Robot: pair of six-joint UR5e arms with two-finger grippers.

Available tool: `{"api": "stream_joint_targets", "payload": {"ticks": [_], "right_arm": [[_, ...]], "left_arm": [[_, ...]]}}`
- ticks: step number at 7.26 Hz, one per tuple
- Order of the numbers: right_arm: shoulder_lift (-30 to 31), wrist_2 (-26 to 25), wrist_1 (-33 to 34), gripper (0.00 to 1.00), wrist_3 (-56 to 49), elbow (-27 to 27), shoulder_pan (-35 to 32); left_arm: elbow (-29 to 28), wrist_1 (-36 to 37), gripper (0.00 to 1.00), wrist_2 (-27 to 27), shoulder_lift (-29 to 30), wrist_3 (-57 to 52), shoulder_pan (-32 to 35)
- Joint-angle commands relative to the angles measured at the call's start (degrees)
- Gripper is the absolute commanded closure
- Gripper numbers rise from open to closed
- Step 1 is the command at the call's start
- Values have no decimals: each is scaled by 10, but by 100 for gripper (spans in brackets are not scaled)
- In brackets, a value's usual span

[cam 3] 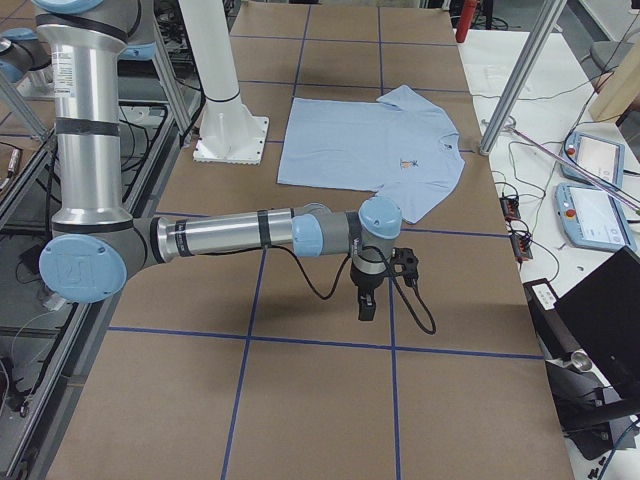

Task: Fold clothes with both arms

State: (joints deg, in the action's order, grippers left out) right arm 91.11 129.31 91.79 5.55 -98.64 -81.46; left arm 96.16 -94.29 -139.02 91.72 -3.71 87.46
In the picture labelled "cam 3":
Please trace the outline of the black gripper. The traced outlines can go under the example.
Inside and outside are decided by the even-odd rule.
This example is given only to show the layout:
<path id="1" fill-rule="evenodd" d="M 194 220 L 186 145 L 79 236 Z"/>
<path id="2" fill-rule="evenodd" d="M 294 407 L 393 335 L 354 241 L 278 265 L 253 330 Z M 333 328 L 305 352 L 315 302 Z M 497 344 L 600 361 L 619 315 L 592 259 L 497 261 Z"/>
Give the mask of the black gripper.
<path id="1" fill-rule="evenodd" d="M 350 278 L 357 288 L 358 319 L 368 321 L 376 312 L 375 291 L 387 277 L 387 268 L 380 264 L 374 272 L 361 270 L 355 263 L 350 267 Z"/>

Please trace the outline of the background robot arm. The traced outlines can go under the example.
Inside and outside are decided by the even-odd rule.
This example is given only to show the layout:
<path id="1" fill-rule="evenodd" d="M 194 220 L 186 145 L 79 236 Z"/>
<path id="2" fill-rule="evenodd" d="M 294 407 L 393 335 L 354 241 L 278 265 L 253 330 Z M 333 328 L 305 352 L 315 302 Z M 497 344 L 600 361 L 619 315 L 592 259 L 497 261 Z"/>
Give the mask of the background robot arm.
<path id="1" fill-rule="evenodd" d="M 26 98 L 53 99 L 51 55 L 30 29 L 1 33 L 1 73 Z"/>

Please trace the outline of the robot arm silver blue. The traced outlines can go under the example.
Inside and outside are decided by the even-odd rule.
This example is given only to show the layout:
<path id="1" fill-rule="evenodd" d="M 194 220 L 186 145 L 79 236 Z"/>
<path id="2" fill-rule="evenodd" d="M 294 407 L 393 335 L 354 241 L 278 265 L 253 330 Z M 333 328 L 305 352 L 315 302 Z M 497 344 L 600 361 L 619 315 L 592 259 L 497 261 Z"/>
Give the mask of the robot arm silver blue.
<path id="1" fill-rule="evenodd" d="M 295 259 L 340 254 L 357 288 L 362 321 L 374 317 L 375 290 L 400 274 L 399 207 L 374 197 L 356 212 L 321 204 L 201 220 L 134 218 L 123 205 L 118 62 L 157 51 L 149 1 L 39 1 L 38 32 L 51 48 L 61 208 L 39 259 L 45 284 L 61 297 L 95 303 L 138 272 L 179 257 L 283 249 Z"/>

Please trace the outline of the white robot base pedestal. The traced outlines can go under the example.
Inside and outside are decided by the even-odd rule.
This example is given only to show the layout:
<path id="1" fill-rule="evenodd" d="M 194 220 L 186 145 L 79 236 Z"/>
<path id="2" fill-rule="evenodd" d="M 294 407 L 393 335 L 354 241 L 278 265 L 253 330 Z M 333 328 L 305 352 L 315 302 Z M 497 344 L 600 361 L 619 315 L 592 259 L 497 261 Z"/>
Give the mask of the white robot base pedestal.
<path id="1" fill-rule="evenodd" d="M 205 97 L 194 151 L 198 162 L 257 165 L 261 162 L 269 119 L 244 105 L 223 3 L 179 3 Z"/>

